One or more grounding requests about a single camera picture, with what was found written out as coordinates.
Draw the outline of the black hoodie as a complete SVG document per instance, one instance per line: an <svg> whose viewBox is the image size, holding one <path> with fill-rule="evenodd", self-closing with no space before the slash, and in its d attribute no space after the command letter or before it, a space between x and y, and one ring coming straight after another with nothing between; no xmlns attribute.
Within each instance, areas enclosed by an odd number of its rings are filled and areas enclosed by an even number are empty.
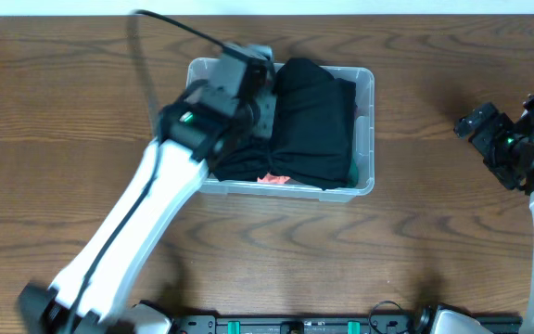
<svg viewBox="0 0 534 334"><path fill-rule="evenodd" d="M249 139L213 171L220 181L257 181L267 173L322 190L346 187L352 161L356 83L307 58L276 73L272 136Z"/></svg>

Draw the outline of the clear plastic storage bin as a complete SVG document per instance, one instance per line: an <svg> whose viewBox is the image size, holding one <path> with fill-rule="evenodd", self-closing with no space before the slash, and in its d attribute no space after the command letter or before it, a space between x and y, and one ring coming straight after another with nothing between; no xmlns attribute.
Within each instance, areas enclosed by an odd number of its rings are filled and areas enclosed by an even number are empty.
<svg viewBox="0 0 534 334"><path fill-rule="evenodd" d="M199 191L213 195L252 195L295 199L318 199L328 202L349 202L369 194L375 186L375 77L363 67L324 66L334 77L356 83L356 110L352 138L352 160L358 169L354 187L322 190L295 181L285 184L223 181L214 177L205 180Z"/></svg>

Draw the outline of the coral pink garment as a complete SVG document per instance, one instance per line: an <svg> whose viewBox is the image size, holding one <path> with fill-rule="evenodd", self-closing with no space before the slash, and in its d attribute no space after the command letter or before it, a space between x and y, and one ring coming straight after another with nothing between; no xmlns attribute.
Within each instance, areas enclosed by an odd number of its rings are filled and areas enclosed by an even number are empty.
<svg viewBox="0 0 534 334"><path fill-rule="evenodd" d="M267 173L262 178L258 178L257 182L262 184L274 184L274 185L283 185L290 180L289 176L278 176Z"/></svg>

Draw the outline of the dark green garment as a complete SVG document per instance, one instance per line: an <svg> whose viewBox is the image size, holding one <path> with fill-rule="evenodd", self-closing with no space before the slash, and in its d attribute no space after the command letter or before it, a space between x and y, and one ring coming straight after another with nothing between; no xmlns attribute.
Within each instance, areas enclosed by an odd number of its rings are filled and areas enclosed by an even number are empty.
<svg viewBox="0 0 534 334"><path fill-rule="evenodd" d="M354 188L358 185L359 182L359 169L355 160L351 161L350 169L347 177L347 188Z"/></svg>

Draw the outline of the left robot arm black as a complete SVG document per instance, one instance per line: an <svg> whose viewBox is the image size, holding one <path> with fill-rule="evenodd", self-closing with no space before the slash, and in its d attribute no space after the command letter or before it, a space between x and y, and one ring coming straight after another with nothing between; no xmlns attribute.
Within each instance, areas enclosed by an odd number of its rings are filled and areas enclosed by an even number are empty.
<svg viewBox="0 0 534 334"><path fill-rule="evenodd" d="M274 67L266 59L219 59L209 79L189 84L160 109L156 135L118 202L83 250L48 288L29 283L18 307L30 333L168 333L172 320L125 303L174 216L210 168L273 111Z"/></svg>

